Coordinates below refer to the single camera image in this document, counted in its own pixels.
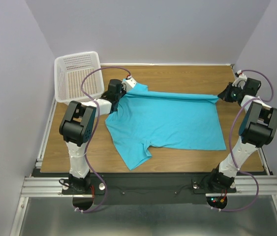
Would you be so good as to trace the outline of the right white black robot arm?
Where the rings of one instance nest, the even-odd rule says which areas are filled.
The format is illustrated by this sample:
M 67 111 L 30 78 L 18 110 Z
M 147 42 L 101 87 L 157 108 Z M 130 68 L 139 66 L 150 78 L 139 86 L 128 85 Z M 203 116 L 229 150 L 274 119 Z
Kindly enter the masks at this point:
M 277 108 L 267 105 L 256 96 L 260 86 L 259 80 L 239 76 L 218 95 L 225 102 L 237 102 L 246 114 L 239 128 L 238 141 L 230 148 L 228 156 L 212 170 L 207 180 L 207 186 L 213 192 L 234 188 L 234 179 L 245 161 L 274 138 Z

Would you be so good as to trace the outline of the turquoise t-shirt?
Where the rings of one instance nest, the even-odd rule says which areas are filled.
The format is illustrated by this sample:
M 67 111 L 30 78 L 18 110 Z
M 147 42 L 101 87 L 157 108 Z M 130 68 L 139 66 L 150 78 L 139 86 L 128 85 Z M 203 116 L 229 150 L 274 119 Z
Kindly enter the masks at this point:
M 149 147 L 226 150 L 216 102 L 216 95 L 157 92 L 137 84 L 105 124 L 133 170 L 152 157 Z

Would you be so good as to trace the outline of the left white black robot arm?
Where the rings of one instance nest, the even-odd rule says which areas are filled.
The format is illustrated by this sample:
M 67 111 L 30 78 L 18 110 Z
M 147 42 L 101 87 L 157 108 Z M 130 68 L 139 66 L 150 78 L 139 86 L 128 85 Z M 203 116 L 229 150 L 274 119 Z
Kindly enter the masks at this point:
M 62 193 L 85 194 L 91 187 L 90 167 L 86 148 L 92 139 L 97 118 L 115 112 L 120 99 L 136 85 L 133 78 L 120 81 L 112 79 L 108 89 L 98 99 L 89 102 L 71 101 L 59 127 L 59 133 L 68 148 L 70 170 L 68 179 L 60 179 Z

